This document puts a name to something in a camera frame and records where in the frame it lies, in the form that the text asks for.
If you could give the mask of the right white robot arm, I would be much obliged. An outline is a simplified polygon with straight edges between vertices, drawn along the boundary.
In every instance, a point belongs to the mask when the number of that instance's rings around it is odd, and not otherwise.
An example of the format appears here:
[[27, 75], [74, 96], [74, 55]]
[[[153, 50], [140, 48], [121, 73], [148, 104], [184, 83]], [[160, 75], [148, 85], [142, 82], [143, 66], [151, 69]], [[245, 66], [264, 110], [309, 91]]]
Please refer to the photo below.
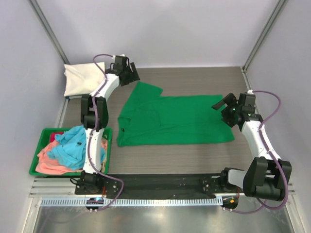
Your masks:
[[241, 93], [239, 98], [229, 93], [217, 104], [222, 120], [229, 127], [238, 126], [246, 138], [254, 157], [247, 171], [225, 168], [219, 186], [225, 192], [239, 187], [248, 197], [284, 201], [288, 196], [288, 182], [292, 165], [276, 153], [265, 131], [265, 120], [256, 112], [253, 91]]

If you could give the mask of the green t shirt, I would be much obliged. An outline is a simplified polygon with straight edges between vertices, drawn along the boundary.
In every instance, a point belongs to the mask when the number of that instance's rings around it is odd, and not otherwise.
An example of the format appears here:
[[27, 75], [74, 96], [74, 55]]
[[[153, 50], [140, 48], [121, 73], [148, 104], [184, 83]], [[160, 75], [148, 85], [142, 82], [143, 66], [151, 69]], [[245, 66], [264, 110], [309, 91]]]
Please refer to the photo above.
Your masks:
[[118, 117], [119, 147], [218, 144], [234, 140], [221, 113], [222, 95], [163, 96], [157, 86], [138, 82]]

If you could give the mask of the green plastic tray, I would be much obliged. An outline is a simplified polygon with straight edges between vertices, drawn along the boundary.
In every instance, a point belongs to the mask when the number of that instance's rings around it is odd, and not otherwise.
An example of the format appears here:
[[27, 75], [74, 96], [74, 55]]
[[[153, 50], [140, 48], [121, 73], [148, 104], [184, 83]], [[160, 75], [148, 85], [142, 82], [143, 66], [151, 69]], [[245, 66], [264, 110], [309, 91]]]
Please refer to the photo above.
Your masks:
[[37, 157], [37, 154], [39, 152], [41, 152], [41, 150], [43, 148], [45, 148], [49, 143], [50, 143], [50, 135], [51, 133], [53, 132], [65, 132], [65, 131], [68, 131], [70, 130], [71, 128], [45, 128], [42, 133], [41, 133], [41, 136], [40, 136], [40, 139], [39, 139], [39, 142], [37, 144], [37, 148], [36, 148], [36, 151], [35, 151], [35, 155], [34, 155], [34, 158], [33, 158], [33, 161], [31, 163], [31, 167], [30, 167], [30, 170], [29, 170], [29, 174], [30, 175], [33, 175], [33, 176], [45, 176], [45, 177], [56, 177], [56, 176], [62, 176], [62, 177], [68, 177], [68, 176], [73, 176], [73, 177], [79, 177], [81, 172], [77, 172], [77, 173], [66, 173], [64, 175], [47, 175], [47, 174], [43, 174], [43, 173], [39, 173], [39, 172], [36, 172], [35, 171], [35, 167], [38, 163], [38, 157]]

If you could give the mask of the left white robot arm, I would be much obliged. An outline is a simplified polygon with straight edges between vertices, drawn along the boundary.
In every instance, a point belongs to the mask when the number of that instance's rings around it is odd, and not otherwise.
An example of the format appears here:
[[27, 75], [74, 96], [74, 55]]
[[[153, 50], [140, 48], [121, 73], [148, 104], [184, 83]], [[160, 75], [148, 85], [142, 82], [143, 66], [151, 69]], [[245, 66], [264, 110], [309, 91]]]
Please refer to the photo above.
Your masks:
[[81, 98], [81, 123], [86, 134], [86, 158], [76, 182], [75, 194], [99, 194], [104, 188], [102, 173], [102, 136], [109, 121], [107, 100], [119, 86], [139, 81], [134, 63], [126, 55], [98, 54], [95, 66], [103, 73], [104, 80], [90, 94]]

